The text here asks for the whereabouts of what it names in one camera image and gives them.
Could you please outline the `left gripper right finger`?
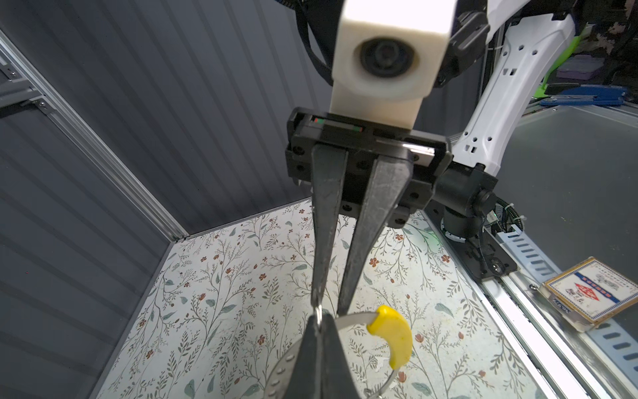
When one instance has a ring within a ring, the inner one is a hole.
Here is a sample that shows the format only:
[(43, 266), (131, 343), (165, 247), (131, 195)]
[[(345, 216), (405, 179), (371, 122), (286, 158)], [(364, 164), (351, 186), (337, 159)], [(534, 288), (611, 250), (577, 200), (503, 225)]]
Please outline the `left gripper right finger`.
[(320, 398), (359, 399), (360, 395), (332, 315), (322, 315), (320, 333)]

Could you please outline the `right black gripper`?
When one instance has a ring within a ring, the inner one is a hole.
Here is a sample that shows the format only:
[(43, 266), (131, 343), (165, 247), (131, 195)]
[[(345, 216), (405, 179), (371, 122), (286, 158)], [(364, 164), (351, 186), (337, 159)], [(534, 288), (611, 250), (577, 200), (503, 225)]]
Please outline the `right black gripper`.
[(289, 116), (287, 136), (288, 175), (296, 183), (312, 181), (312, 307), (322, 304), (339, 214), (359, 216), (337, 301), (342, 317), (386, 223), (402, 228), (434, 196), (435, 182), (453, 158), (450, 141), (302, 107)]

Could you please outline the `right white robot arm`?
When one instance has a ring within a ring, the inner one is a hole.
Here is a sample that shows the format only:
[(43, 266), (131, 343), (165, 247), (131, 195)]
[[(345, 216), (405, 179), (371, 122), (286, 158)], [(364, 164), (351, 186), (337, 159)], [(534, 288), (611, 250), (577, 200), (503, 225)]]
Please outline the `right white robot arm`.
[[(290, 1), (313, 66), (332, 86), (327, 113), (295, 109), (289, 175), (312, 186), (315, 258), (310, 303), (322, 304), (337, 220), (356, 226), (337, 300), (352, 303), (385, 227), (430, 202), (441, 229), (478, 254), (476, 276), (503, 269), (483, 250), (483, 223), (509, 139), (542, 76), (580, 27), (578, 1)], [(500, 28), (503, 49), (460, 139), (414, 129), (422, 101), (468, 70)]]

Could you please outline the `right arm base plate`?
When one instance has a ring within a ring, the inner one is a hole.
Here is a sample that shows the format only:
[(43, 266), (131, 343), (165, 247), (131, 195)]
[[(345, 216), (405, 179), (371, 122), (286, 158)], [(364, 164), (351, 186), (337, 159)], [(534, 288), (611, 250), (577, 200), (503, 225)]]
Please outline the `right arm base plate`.
[(445, 207), (431, 201), (425, 208), (430, 226), (440, 236), (442, 243), (455, 259), (456, 263), (477, 284), (483, 281), (501, 278), (519, 271), (517, 262), (506, 252), (502, 245), (487, 231), (465, 242), (457, 242), (445, 235)]

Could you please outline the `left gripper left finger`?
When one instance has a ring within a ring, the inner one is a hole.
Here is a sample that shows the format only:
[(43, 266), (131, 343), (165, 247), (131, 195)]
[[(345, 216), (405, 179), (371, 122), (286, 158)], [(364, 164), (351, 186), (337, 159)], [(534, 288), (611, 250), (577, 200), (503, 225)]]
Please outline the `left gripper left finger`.
[(321, 397), (322, 346), (321, 314), (313, 314), (307, 321), (297, 360), (283, 398), (319, 399)]

